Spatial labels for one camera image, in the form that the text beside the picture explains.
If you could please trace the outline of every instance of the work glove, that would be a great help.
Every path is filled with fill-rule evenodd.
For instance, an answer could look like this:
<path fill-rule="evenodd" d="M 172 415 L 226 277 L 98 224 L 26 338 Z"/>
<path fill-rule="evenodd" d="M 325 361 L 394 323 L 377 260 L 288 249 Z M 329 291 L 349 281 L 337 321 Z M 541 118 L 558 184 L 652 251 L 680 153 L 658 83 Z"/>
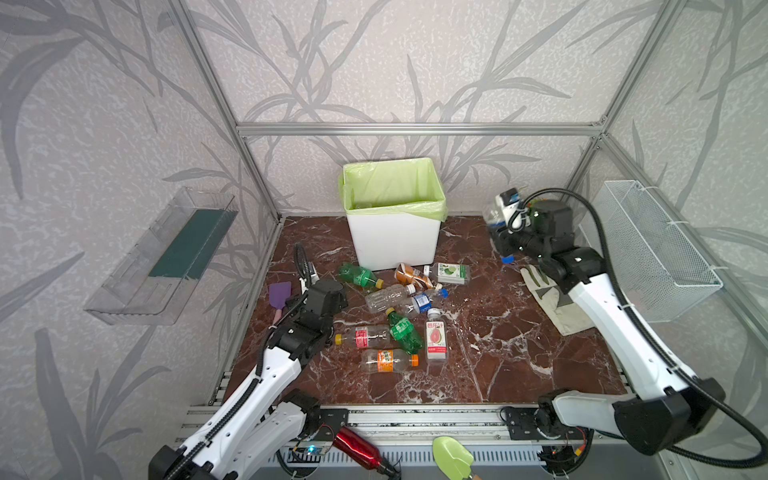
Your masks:
<path fill-rule="evenodd" d="M 572 335 L 594 326 L 579 305 L 560 290 L 560 287 L 537 266 L 524 266 L 520 273 L 525 285 L 541 308 L 547 313 L 561 335 Z"/>

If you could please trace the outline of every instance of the red water bottle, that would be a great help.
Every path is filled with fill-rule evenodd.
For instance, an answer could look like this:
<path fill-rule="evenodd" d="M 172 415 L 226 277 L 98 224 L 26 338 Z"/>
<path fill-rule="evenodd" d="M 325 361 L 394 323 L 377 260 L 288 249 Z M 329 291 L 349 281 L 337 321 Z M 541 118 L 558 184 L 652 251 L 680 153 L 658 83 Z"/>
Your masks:
<path fill-rule="evenodd" d="M 333 439 L 333 446 L 349 455 L 366 470 L 376 470 L 394 480 L 400 480 L 400 472 L 382 457 L 375 445 L 366 441 L 347 427 L 342 427 Z"/>

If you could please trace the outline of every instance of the green trowel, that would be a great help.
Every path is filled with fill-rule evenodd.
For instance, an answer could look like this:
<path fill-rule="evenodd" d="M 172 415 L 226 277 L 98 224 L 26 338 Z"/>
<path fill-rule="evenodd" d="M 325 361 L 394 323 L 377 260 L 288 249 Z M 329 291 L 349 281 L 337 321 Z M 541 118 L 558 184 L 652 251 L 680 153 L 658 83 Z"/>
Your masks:
<path fill-rule="evenodd" d="M 437 466 L 451 480 L 481 480 L 478 475 L 472 474 L 472 462 L 475 457 L 458 440 L 452 437 L 436 438 L 432 442 L 432 454 Z"/>

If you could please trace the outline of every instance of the purple spatula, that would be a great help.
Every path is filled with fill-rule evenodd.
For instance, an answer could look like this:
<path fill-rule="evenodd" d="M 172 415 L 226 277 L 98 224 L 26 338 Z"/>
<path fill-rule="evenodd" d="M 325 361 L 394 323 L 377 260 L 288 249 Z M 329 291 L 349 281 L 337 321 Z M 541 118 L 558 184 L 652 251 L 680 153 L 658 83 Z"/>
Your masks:
<path fill-rule="evenodd" d="M 275 318 L 272 320 L 272 324 L 277 323 L 277 320 L 283 315 L 283 307 L 286 305 L 286 300 L 290 296 L 290 282 L 273 283 L 269 289 L 270 305 L 275 307 Z"/>

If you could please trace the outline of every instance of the white trash can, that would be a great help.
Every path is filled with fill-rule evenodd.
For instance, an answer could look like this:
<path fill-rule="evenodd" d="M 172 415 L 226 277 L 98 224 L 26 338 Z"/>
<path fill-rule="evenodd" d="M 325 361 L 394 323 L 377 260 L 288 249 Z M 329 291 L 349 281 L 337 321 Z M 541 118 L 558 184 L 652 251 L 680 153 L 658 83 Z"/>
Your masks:
<path fill-rule="evenodd" d="M 360 266 L 432 264 L 440 223 L 448 216 L 432 159 L 347 164 L 339 194 Z"/>

